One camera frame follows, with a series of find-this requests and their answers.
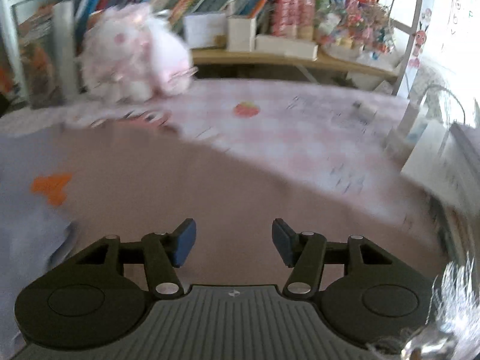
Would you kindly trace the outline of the purple and tan sweater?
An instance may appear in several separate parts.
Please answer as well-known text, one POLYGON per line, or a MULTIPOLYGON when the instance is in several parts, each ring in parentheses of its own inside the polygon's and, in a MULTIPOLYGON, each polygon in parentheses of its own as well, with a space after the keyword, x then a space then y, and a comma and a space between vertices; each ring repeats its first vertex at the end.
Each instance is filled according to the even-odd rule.
POLYGON ((196 241, 176 269, 185 293, 157 301, 128 335, 97 348, 30 344, 21 359, 370 359, 308 301, 282 294, 291 269, 272 222, 330 242, 364 236, 425 277, 446 259, 414 234, 206 145, 135 127, 1 138, 1 293, 16 298, 104 236, 138 242, 185 219, 196 241))

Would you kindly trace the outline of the pink checkered cartoon desk mat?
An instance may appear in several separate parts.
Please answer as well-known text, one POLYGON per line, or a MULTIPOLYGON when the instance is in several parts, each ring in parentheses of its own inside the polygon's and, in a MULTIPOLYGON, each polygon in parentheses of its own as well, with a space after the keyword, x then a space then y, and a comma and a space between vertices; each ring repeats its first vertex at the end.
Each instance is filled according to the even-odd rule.
POLYGON ((22 108, 1 117, 13 135, 106 121, 169 125, 181 138, 266 167, 418 234, 434 227, 427 194, 402 177, 386 148, 408 101, 352 88, 280 80, 197 80, 180 96, 107 105, 22 108))

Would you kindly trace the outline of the Harry Potter book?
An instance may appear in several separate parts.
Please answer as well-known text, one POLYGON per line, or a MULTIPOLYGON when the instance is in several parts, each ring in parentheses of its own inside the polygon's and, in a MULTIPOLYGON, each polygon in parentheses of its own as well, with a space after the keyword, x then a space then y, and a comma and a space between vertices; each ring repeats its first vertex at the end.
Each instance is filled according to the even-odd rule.
POLYGON ((71 0, 40 7, 19 25, 19 54, 33 108, 60 107, 79 94, 71 0))

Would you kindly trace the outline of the red boxed candy tubes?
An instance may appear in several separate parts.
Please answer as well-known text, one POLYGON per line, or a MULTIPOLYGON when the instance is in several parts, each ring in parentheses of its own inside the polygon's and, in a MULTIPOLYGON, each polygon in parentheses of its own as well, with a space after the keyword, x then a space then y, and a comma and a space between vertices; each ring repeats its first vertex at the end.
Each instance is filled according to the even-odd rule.
POLYGON ((379 0, 272 0, 268 33, 387 54, 394 46, 389 11, 379 0))

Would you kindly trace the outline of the white metal bookshelf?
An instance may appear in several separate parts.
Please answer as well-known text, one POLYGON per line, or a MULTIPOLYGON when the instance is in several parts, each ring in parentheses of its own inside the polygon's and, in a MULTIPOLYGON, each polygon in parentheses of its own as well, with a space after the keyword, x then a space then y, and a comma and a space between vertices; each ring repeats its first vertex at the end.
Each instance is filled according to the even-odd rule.
MULTIPOLYGON (((5 95, 19 95, 29 104, 24 71, 20 60, 19 26, 48 4, 67 0, 1 0, 1 92, 5 95)), ((421 63, 421 52, 426 41, 426 31, 431 21, 431 11, 424 0, 416 0, 412 20, 403 24, 389 11, 394 46, 387 54, 374 55, 334 45, 326 49, 313 41, 276 37, 269 34, 269 17, 272 0, 264 0, 262 9, 247 16, 256 18, 256 43, 252 52, 231 52, 227 50, 227 16, 224 12, 198 13, 184 18, 184 33, 173 31, 166 15, 156 16, 168 21, 176 33, 189 47, 193 65, 292 65, 303 74, 311 69, 331 70, 351 74, 353 72, 384 77, 394 91, 408 88, 421 63)), ((87 93, 80 72, 82 43, 74 39, 76 71, 79 94, 87 93)))

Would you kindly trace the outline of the stack of notebooks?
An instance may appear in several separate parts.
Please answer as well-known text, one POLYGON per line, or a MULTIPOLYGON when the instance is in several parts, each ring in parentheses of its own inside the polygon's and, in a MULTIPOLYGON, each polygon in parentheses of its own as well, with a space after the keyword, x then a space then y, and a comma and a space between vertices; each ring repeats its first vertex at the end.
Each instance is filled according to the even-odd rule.
POLYGON ((430 121, 401 175, 431 196, 430 209, 449 258, 479 256, 479 147, 466 126, 430 121))

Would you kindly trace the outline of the white pink plush bunny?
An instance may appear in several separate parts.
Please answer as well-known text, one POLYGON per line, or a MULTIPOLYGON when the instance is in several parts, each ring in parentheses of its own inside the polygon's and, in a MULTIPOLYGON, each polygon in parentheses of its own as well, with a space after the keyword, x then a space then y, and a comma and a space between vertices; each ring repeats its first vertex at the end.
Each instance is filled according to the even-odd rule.
POLYGON ((147 102, 185 93, 197 68, 191 50, 148 3, 106 9, 84 36, 80 72, 103 102, 147 102))

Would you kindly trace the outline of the white cardboard box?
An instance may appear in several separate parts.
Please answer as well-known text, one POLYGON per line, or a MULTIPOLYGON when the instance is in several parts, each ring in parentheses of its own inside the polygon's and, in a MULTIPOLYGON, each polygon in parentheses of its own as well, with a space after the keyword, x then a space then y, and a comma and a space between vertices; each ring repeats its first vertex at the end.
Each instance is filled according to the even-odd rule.
POLYGON ((227 50, 252 52, 256 43, 256 18, 230 16, 227 20, 227 50))

